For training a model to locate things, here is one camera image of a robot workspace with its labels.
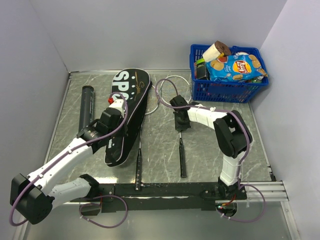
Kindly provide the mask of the black shuttlecock tube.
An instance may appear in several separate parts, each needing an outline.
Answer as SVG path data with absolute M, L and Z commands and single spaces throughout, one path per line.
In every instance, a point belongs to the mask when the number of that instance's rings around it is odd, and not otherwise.
M 82 87 L 78 131 L 81 131 L 93 121 L 94 91 L 94 88 L 90 85 Z

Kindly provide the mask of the white badminton racket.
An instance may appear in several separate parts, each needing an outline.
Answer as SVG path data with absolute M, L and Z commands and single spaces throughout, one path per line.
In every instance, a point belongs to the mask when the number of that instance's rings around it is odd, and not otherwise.
M 151 115 L 159 107 L 159 101 L 155 95 L 155 86 L 152 84 L 150 90 L 148 91 L 147 100 L 146 100 L 146 109 L 144 115 Z M 136 172 L 135 172 L 135 190 L 140 191 L 142 186 L 142 130 L 143 124 L 140 125 L 139 133 L 139 148 L 136 158 Z
M 179 75 L 170 75 L 160 84 L 160 97 L 166 103 L 173 107 L 187 106 L 192 99 L 192 90 L 188 81 Z M 185 149 L 182 139 L 182 132 L 179 133 L 179 162 L 180 162 L 180 177 L 187 177 Z

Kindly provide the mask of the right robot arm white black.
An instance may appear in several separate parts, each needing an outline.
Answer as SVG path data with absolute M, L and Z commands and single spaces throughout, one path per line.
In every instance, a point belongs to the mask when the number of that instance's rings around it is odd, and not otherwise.
M 174 109 L 178 130 L 190 128 L 191 122 L 214 130 L 223 153 L 218 193 L 223 199 L 230 199 L 240 186 L 241 166 L 252 143 L 252 135 L 241 114 L 236 110 L 225 112 L 196 102 L 187 103 L 181 95 L 175 96 L 169 104 Z

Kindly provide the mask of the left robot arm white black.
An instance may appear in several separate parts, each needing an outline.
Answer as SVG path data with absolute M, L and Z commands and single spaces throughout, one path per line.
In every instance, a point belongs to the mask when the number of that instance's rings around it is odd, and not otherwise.
M 92 176 L 83 174 L 76 180 L 59 184 L 59 180 L 80 161 L 94 155 L 108 145 L 109 139 L 125 127 L 128 111 L 108 107 L 100 118 L 78 132 L 76 137 L 58 155 L 27 176 L 21 173 L 11 181 L 11 212 L 18 211 L 26 222 L 33 225 L 43 221 L 56 207 L 75 199 L 93 201 L 99 196 L 99 183 Z

